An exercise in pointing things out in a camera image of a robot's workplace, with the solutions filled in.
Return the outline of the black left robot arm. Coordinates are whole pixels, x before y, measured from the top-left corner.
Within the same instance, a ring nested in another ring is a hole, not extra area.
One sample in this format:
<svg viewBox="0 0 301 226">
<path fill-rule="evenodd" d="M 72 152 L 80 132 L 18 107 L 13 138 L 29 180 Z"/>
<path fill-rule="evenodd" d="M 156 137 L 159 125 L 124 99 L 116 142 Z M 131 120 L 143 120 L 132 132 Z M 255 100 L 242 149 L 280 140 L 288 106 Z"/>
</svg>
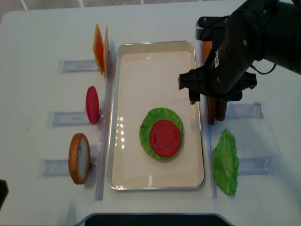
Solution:
<svg viewBox="0 0 301 226">
<path fill-rule="evenodd" d="M 0 180 L 0 209 L 2 208 L 4 201 L 9 193 L 8 185 L 6 180 Z"/>
</svg>

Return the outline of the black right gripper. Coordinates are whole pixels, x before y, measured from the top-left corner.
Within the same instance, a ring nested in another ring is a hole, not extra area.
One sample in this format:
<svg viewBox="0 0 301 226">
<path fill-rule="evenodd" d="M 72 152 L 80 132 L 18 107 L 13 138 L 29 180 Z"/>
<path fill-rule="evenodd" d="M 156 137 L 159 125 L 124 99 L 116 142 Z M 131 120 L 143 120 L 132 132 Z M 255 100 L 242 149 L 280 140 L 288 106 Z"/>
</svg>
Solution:
<svg viewBox="0 0 301 226">
<path fill-rule="evenodd" d="M 200 101 L 200 94 L 222 102 L 239 101 L 243 90 L 257 85 L 256 74 L 246 71 L 250 65 L 251 62 L 239 59 L 224 43 L 210 51 L 203 66 L 180 74 L 178 87 L 189 90 L 191 105 Z"/>
</svg>

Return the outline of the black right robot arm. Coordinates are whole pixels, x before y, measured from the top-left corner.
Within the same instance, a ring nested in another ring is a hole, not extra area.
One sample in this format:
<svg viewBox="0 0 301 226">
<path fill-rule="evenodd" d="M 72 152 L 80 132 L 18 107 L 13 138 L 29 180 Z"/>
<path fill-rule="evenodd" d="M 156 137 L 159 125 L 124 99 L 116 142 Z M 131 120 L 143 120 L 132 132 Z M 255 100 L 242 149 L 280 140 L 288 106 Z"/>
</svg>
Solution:
<svg viewBox="0 0 301 226">
<path fill-rule="evenodd" d="M 196 39 L 212 48 L 203 66 L 180 74 L 179 89 L 188 89 L 192 104 L 201 95 L 238 101 L 257 84 L 247 71 L 254 61 L 301 72 L 301 3 L 248 0 L 229 16 L 199 18 Z"/>
</svg>

